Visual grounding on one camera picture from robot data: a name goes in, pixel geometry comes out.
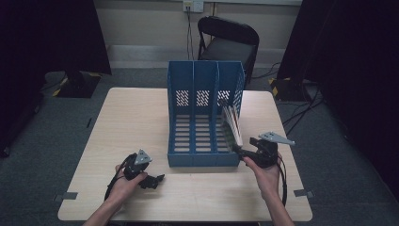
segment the black cable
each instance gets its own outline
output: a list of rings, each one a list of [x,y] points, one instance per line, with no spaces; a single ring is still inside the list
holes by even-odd
[[[305,114],[310,109],[320,105],[323,102],[323,99],[322,99],[322,101],[320,101],[317,105],[313,105],[313,103],[316,101],[316,98],[317,98],[317,95],[318,95],[319,91],[320,91],[320,87],[317,88],[316,94],[314,94],[314,97],[311,99],[311,102],[309,103],[309,106],[305,110],[303,110],[302,112],[296,114],[295,116],[293,116],[289,120],[287,120],[287,121],[290,121],[291,119],[293,119],[293,118],[297,117],[298,115],[300,115],[299,119],[295,122],[295,124],[291,127],[291,129],[286,133],[286,136],[288,136],[291,133],[291,131],[296,127],[296,125],[299,123],[299,121],[302,120],[302,118],[305,116]]]
[[[295,115],[296,111],[297,111],[301,106],[304,106],[304,105],[308,105],[308,103],[305,103],[305,104],[302,104],[302,105],[297,105],[296,108],[295,108],[295,110],[294,110],[293,113],[291,114],[291,117],[290,117],[288,120],[286,120],[285,122],[283,122],[282,125],[284,125],[284,124],[286,124],[286,123],[289,123],[292,119],[296,118],[296,116],[297,116],[297,114]]]
[[[212,8],[212,15],[215,16],[215,6],[216,6],[216,2],[214,2],[214,8]]]
[[[315,108],[315,107],[319,106],[323,101],[324,101],[324,99],[322,99],[319,103],[317,103],[317,104],[314,105],[314,106],[309,105],[308,108],[307,108],[306,110],[302,111],[301,113],[298,113],[298,115],[299,115],[299,114],[302,114],[302,115],[301,115],[300,118],[295,122],[295,124],[291,127],[291,129],[287,132],[286,136],[288,136],[288,135],[291,133],[291,131],[294,129],[294,127],[296,127],[296,125],[299,123],[299,121],[305,116],[305,114],[306,114],[309,110],[311,110],[312,108]]]
[[[65,79],[66,76],[67,76],[67,73],[64,72],[64,76],[62,77],[62,79],[61,79],[59,82],[54,83],[53,85],[51,85],[51,86],[49,86],[49,87],[46,87],[46,88],[41,89],[40,92],[45,91],[45,90],[47,90],[47,89],[49,89],[49,88],[53,88],[53,87],[55,87],[56,85],[62,83],[62,81],[64,81],[64,79]]]
[[[276,65],[278,65],[278,64],[280,64],[280,62],[279,62],[279,63],[273,64],[273,65],[272,65],[272,68],[271,68],[271,69],[269,70],[269,72],[267,72],[266,74],[259,75],[259,76],[257,76],[257,77],[252,76],[251,78],[253,78],[253,79],[258,79],[258,78],[267,77],[267,76],[270,76],[270,75],[273,75],[273,74],[277,73],[279,70],[277,70],[277,71],[275,71],[275,72],[273,72],[273,73],[272,73],[272,71],[273,71],[273,68],[274,68]]]
[[[125,158],[125,160],[123,160],[122,164],[120,164],[120,167],[118,168],[117,172],[115,173],[115,176],[112,178],[111,182],[108,185],[108,189],[105,192],[105,197],[104,197],[104,201],[106,199],[108,199],[109,194],[111,193],[112,187],[114,186],[114,184],[118,181],[118,179],[124,177],[118,177],[118,175],[120,174],[120,171],[125,167],[125,164],[127,163],[128,159],[132,157],[132,154],[130,154],[129,156],[127,156]]]
[[[186,7],[186,12],[187,12],[187,19],[188,19],[188,29],[187,29],[187,56],[188,60],[190,60],[190,51],[188,48],[188,43],[191,43],[191,57],[194,60],[194,49],[193,49],[193,36],[191,34],[191,17],[190,17],[190,7]]]
[[[282,166],[284,167],[284,173],[282,172],[281,166],[277,164],[279,167],[279,173],[281,173],[281,181],[282,181],[282,204],[285,206],[287,203],[287,168],[285,167],[284,161],[282,161],[282,158],[279,156],[279,160],[281,160]]]

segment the forearm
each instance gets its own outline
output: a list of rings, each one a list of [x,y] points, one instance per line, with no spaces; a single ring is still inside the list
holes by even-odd
[[[293,221],[290,218],[290,215],[288,214],[287,210],[282,204],[279,195],[270,195],[265,200],[267,208],[269,209],[270,212],[270,216],[273,221],[273,225],[275,226],[294,225]]]
[[[118,212],[120,205],[116,202],[105,201],[103,204],[90,216],[84,224],[91,225],[106,225],[112,216]]]

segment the hand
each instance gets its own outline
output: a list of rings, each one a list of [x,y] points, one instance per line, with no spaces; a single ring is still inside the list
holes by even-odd
[[[280,159],[281,155],[279,154],[278,164],[281,163]],[[281,198],[279,197],[279,167],[274,165],[272,167],[262,169],[258,167],[258,165],[256,165],[256,163],[249,157],[243,157],[243,160],[255,173],[258,187],[261,190],[262,198],[266,202],[267,208],[269,209],[273,224],[276,226],[294,225],[290,215],[282,204]]]
[[[141,172],[133,180],[128,181],[123,175],[123,169],[118,174],[118,180],[109,193],[108,199],[90,216],[85,226],[106,225],[106,223],[117,213],[123,203],[133,194],[138,183],[147,177],[147,172]]]
[[[262,169],[256,165],[252,159],[249,157],[243,157],[244,162],[249,166],[255,173],[256,181],[258,182],[258,187],[261,190],[262,198],[266,201],[271,196],[279,195],[279,167],[274,165],[272,167]]]
[[[119,168],[120,165],[117,165],[115,167],[115,171],[118,171]],[[118,174],[117,177],[119,179],[112,187],[112,190],[107,199],[117,204],[119,206],[118,210],[120,210],[123,203],[133,194],[138,183],[144,180],[148,175],[147,172],[141,172],[140,174],[137,175],[137,177],[135,177],[135,179],[128,181],[124,177],[123,170],[124,169],[122,169]]]

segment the file holder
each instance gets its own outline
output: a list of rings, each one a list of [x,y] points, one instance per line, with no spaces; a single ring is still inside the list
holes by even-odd
[[[245,83],[240,61],[168,63],[170,167],[237,167],[223,134],[220,100],[238,115]]]

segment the gray carpet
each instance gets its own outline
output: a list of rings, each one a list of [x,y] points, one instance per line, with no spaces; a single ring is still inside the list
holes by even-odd
[[[256,69],[254,76],[266,72]],[[0,159],[0,225],[81,225],[58,220],[60,202],[53,198],[68,189],[106,93],[113,87],[167,87],[167,69],[114,69],[113,74],[101,79],[91,99],[52,97],[56,87],[43,92],[39,113],[10,146],[10,157]],[[48,73],[44,87],[62,76]],[[247,89],[270,87],[262,78]],[[309,86],[311,95],[315,91],[316,86]],[[276,103],[282,121],[306,108],[297,106],[303,103]],[[399,225],[398,203],[344,135],[342,123],[324,103],[289,134],[296,142],[292,150],[303,185],[315,195],[310,199],[313,219],[297,225]]]

